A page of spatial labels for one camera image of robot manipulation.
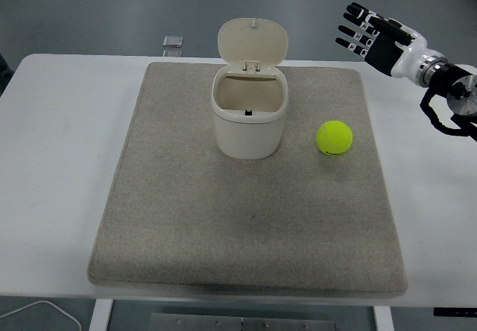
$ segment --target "table surface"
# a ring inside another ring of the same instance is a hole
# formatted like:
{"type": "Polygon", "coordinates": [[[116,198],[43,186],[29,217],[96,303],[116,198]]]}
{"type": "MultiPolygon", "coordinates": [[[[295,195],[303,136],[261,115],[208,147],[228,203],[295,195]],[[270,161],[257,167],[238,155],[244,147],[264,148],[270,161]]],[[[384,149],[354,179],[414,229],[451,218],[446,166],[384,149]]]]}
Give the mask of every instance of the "table surface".
{"type": "MultiPolygon", "coordinates": [[[[34,54],[0,99],[0,294],[336,305],[477,304],[477,144],[436,131],[425,90],[366,63],[284,61],[361,74],[408,277],[399,297],[210,297],[94,286],[87,266],[149,63],[220,59],[34,54]]],[[[466,66],[472,73],[477,69],[466,66]]],[[[450,127],[442,98],[432,101],[450,127]]]]}

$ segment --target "gray mat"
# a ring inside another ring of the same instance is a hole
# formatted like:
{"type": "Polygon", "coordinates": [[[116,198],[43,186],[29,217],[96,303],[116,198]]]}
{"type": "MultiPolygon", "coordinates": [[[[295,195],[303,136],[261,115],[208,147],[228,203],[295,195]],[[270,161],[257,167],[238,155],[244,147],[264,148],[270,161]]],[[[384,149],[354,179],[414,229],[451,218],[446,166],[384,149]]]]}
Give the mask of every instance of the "gray mat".
{"type": "Polygon", "coordinates": [[[359,73],[282,67],[290,106],[263,160],[221,153],[210,92],[218,65],[152,63],[89,266],[92,283],[200,292],[392,296],[406,289],[359,73]],[[353,130],[337,157],[323,122],[353,130]]]}

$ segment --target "trash can lid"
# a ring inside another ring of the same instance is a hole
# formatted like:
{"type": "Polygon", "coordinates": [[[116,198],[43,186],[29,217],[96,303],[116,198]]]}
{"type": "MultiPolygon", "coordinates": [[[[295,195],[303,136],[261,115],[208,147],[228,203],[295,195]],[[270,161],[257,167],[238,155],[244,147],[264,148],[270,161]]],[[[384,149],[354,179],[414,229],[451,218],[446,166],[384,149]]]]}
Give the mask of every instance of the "trash can lid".
{"type": "Polygon", "coordinates": [[[270,20],[233,19],[218,32],[218,51],[229,64],[258,61],[260,66],[276,66],[285,59],[287,50],[285,29],[270,20]]]}

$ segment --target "lid hinge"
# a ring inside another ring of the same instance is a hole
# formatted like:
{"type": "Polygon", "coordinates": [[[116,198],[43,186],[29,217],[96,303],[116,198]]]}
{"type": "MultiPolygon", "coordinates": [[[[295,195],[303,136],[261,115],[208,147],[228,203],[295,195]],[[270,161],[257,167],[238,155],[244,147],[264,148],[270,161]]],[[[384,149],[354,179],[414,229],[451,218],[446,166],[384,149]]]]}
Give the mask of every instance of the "lid hinge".
{"type": "Polygon", "coordinates": [[[251,69],[255,69],[256,72],[260,71],[260,64],[258,61],[246,60],[244,65],[244,72],[248,72],[251,69]]]}

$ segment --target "tennis ball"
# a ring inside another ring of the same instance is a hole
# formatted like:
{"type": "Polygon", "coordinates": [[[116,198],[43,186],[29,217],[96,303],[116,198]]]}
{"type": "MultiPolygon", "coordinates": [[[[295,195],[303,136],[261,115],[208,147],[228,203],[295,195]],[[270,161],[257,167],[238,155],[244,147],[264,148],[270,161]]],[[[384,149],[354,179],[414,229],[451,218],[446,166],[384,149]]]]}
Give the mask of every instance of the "tennis ball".
{"type": "Polygon", "coordinates": [[[331,156],[343,154],[353,143],[353,132],[341,121],[328,121],[316,133],[316,144],[321,152],[331,156]]]}

